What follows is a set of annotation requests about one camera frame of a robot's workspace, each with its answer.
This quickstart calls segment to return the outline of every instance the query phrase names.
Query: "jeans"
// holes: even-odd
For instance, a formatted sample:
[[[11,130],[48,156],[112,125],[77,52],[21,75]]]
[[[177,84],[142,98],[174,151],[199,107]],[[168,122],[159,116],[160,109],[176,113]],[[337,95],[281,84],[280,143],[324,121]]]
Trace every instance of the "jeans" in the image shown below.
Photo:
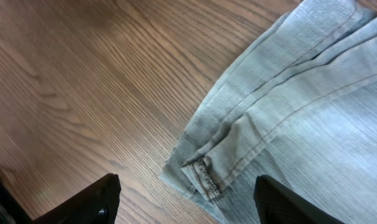
[[[228,67],[160,178],[220,223],[258,223],[258,175],[377,223],[377,13],[305,0]]]

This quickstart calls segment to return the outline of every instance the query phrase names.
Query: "stitched seam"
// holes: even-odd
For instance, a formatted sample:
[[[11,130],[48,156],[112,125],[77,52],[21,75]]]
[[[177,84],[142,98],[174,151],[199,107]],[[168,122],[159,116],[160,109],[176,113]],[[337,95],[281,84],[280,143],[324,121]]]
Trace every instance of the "stitched seam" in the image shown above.
[[[326,97],[326,96],[328,96],[328,95],[331,95],[331,94],[333,94],[333,93],[335,93],[336,91],[339,91],[339,90],[341,90],[341,89],[343,89],[343,88],[346,88],[346,87],[348,87],[348,86],[351,86],[351,85],[353,85],[353,84],[356,84],[356,83],[358,83],[358,82],[361,82],[361,81],[363,81],[363,80],[366,80],[366,79],[368,79],[368,78],[370,78],[370,77],[373,77],[373,76],[375,76],[375,75],[377,75],[377,73],[376,74],[374,74],[374,75],[372,75],[372,76],[369,76],[369,77],[366,77],[366,78],[363,78],[363,79],[361,79],[361,80],[359,80],[359,81],[357,81],[357,82],[354,82],[354,83],[351,83],[351,84],[347,84],[347,85],[345,85],[345,86],[343,86],[343,87],[341,87],[341,88],[339,88],[339,89],[337,89],[337,90],[334,90],[334,91],[332,91],[332,92],[330,92],[330,93],[328,93],[328,94],[326,94],[326,95],[324,95],[324,96],[320,96],[320,97],[318,97],[317,99],[314,99],[314,100],[312,100],[311,102],[309,102],[309,103],[307,103],[306,105],[304,105],[304,106],[302,106],[301,108],[299,108],[298,110],[296,110],[296,111],[293,111],[291,114],[289,114],[289,115],[287,115],[280,123],[278,123],[277,125],[276,125],[276,127],[274,127],[272,130],[270,130],[267,134],[265,134],[263,137],[262,137],[262,139],[263,138],[265,138],[266,136],[268,136],[269,134],[271,134],[276,128],[278,128],[278,127],[280,127],[280,125],[283,123],[283,122],[285,122],[288,118],[290,118],[293,114],[295,114],[295,113],[297,113],[298,111],[300,111],[300,110],[302,110],[303,108],[305,108],[306,106],[309,106],[310,104],[312,104],[312,103],[314,103],[315,101],[317,101],[317,100],[319,100],[319,99],[322,99],[322,98],[324,98],[324,97]],[[250,152],[252,152],[253,150],[255,150],[255,148],[259,145],[259,144],[261,144],[263,141],[261,140],[259,143],[257,143],[254,147],[252,147],[252,149],[251,150],[249,150],[234,166],[233,166],[233,168],[231,168],[231,170],[229,171],[229,173],[228,173],[228,175],[225,177],[225,178],[223,178],[220,182],[222,182],[222,181],[224,181],[224,180],[226,180],[227,178],[229,178],[229,176],[232,174],[232,172],[235,170],[235,168],[242,162],[242,160],[250,153]]]
[[[217,196],[218,194],[220,194],[219,188],[216,182],[213,181],[211,176],[209,175],[205,161],[203,160],[203,158],[200,158],[197,162],[199,163],[198,166],[200,168],[200,172],[203,176],[205,176],[205,182],[210,186],[212,193]]]
[[[192,167],[193,167],[193,170],[194,170],[194,174],[195,174],[195,178],[197,180],[198,183],[200,183],[203,191],[205,192],[205,194],[207,195],[207,198],[210,198],[209,197],[209,193],[208,193],[208,190],[204,187],[204,185],[202,184],[202,181],[200,180],[198,174],[197,174],[197,171],[195,170],[195,167],[194,167],[194,163],[192,164]]]

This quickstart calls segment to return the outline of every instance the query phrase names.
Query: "wooden table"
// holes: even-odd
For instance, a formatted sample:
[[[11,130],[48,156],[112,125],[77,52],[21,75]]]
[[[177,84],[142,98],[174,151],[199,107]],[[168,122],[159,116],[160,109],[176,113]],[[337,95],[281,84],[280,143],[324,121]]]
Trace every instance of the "wooden table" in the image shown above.
[[[157,176],[224,69],[298,3],[0,0],[0,168],[11,192],[35,218],[114,172],[118,223],[215,222]]]

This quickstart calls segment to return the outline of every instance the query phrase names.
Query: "light blue jeans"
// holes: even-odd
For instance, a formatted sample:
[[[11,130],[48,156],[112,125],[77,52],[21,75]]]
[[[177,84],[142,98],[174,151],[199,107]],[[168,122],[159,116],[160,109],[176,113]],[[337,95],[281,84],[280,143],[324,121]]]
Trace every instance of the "light blue jeans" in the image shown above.
[[[377,13],[305,0],[226,69],[160,178],[221,223],[258,223],[268,174],[346,223],[377,223]]]

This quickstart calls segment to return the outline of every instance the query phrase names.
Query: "wooden surface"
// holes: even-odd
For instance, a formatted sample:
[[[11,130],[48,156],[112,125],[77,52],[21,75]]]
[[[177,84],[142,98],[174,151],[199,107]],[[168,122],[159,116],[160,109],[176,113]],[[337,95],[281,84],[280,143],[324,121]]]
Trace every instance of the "wooden surface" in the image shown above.
[[[157,176],[224,69],[298,2],[0,0],[0,168],[14,196],[35,218],[114,172],[117,223],[215,222]]]

